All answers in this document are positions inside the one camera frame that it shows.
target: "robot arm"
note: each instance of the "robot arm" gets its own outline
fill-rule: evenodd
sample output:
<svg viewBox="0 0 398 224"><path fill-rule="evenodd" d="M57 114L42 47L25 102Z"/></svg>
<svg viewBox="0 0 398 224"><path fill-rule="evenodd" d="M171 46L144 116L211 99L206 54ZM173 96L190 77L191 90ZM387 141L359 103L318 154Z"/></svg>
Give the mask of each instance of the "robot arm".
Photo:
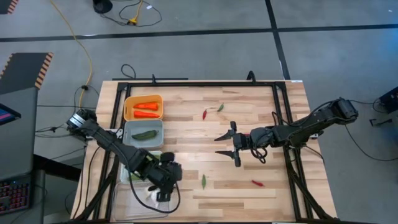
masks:
<svg viewBox="0 0 398 224"><path fill-rule="evenodd" d="M235 166L241 166L239 157L240 150L254 150L257 148L281 147L284 145L292 147L303 147L313 134L321 135L323 130L332 124L350 124L358 117L358 112L350 101L339 98L325 103L326 106L312 111L307 117L286 125L268 126L253 129L250 134L236 133L236 123L231 122L231 129L215 141L233 138L234 151L217 151L235 160Z"/></svg>
<svg viewBox="0 0 398 224"><path fill-rule="evenodd" d="M159 160L145 149L124 145L114 133L98 125L94 111L79 110L67 121L67 125L72 134L92 136L104 150L115 153L121 163L141 180L150 180L160 190L158 202L170 201L175 183L182 179L182 168L174 162L174 154L166 152Z"/></svg>

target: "orange and black stripes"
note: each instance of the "orange and black stripes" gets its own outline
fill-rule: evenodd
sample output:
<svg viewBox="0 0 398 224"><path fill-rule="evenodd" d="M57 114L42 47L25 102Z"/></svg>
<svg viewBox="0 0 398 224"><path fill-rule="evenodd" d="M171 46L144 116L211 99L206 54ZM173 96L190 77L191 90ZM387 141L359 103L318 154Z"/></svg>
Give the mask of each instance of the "orange and black stripes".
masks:
<svg viewBox="0 0 398 224"><path fill-rule="evenodd" d="M11 54L11 55L10 55L10 57L8 58L8 60L7 60L7 62L6 62L6 65L4 66L4 69L1 70L0 79L1 79L1 77L4 75L4 72L6 71L6 68L7 68L7 66L8 66L8 63L10 63L11 58L12 58L13 55L14 55L14 54Z"/></svg>
<svg viewBox="0 0 398 224"><path fill-rule="evenodd" d="M17 7L18 0L11 0L10 6L8 7L7 14L12 14Z"/></svg>
<svg viewBox="0 0 398 224"><path fill-rule="evenodd" d="M40 69L39 75L37 76L36 82L35 82L35 86L36 86L38 89L40 89L40 87L41 87L42 84L43 84L45 74L46 74L47 70L49 69L49 66L50 66L50 63L51 63L51 60L52 60L53 55L54 55L53 53L48 53L48 54L45 56L45 59L44 59L42 68Z"/></svg>

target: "wooden table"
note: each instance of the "wooden table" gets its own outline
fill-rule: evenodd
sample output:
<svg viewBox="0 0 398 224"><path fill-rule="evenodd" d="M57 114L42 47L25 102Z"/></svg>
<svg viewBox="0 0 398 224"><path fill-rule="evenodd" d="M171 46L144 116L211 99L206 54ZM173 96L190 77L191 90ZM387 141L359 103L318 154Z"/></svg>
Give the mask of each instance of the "wooden table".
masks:
<svg viewBox="0 0 398 224"><path fill-rule="evenodd" d="M96 109L98 122L103 128L109 128L110 125L117 85L117 81L103 82ZM286 86L294 120L308 115L310 109L303 83L286 81ZM244 151L241 153L240 168L236 168L230 158L214 153L233 148L232 140L213 141L227 132L230 121L235 121L238 132L242 133L249 133L250 130L260 126L274 125L271 112L275 111L275 106L271 88L266 86L133 87L131 92L132 96L148 94L160 94L164 99L165 145L161 150L175 153L176 161L183 167L183 180L179 183L182 196L180 208L167 218L145 221L295 220L282 148L269 147L266 164L261 164L250 152ZM222 103L224 109L217 113L216 110ZM203 121L202 113L207 108L210 109ZM120 124L122 112L123 103L120 103L116 124ZM317 141L311 140L308 145L320 152ZM94 141L87 147L84 178L78 185L72 216L79 202L81 186L83 194L77 214L80 214L84 208L88 164L96 148ZM99 150L93 159L88 201L98 189L103 157L104 150ZM309 191L325 211L335 217L335 207L322 160L306 149L302 149L302 160ZM201 186L203 174L207 179L204 190ZM254 185L251 180L260 181L265 187ZM297 192L301 214L304 217L302 194L298 189ZM108 192L102 199L100 218L104 217L107 195Z"/></svg>

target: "keyboard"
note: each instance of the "keyboard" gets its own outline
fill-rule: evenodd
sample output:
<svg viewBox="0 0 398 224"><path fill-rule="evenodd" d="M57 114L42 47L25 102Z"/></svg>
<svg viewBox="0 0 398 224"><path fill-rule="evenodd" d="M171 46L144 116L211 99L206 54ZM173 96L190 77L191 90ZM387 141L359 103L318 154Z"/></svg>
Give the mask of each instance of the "keyboard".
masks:
<svg viewBox="0 0 398 224"><path fill-rule="evenodd" d="M0 180L0 215L29 208L31 177Z"/></svg>

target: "concrete floor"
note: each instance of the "concrete floor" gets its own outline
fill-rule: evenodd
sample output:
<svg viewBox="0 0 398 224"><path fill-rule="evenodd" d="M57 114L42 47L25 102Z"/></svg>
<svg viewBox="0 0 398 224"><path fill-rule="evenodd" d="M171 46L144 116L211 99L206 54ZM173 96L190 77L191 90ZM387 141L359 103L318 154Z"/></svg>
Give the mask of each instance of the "concrete floor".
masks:
<svg viewBox="0 0 398 224"><path fill-rule="evenodd" d="M121 27L100 18L89 0L56 4L78 35L122 34L204 29L270 28L263 0L147 0L163 21L153 27ZM278 27L357 26L398 23L398 2L372 0L272 0ZM115 2L110 15L128 2ZM143 8L143 21L157 14ZM14 14L0 16L0 38L70 35L48 0L20 1ZM344 30L280 33L291 79L303 80L311 108L342 96L373 101L398 84L398 30ZM93 59L91 85L123 77L120 66L130 63L138 77L242 79L253 70L257 79L284 79L271 33L217 34L84 40ZM53 52L54 58L39 92L41 105L73 105L73 93L88 75L88 61L71 40L1 42L0 64L13 52ZM84 106L95 106L93 91ZM398 133L388 124L372 128L379 116L371 107L356 105L360 117L349 125L352 135L369 154L398 156ZM38 108L37 129L65 122L73 108ZM326 171L338 216L342 220L395 223L398 219L398 161L378 162L364 156L344 127L333 126L320 138ZM72 138L36 139L35 153L48 158L82 146ZM81 161L81 153L62 159ZM76 183L47 177L49 196L45 221L67 219L63 200Z"/></svg>

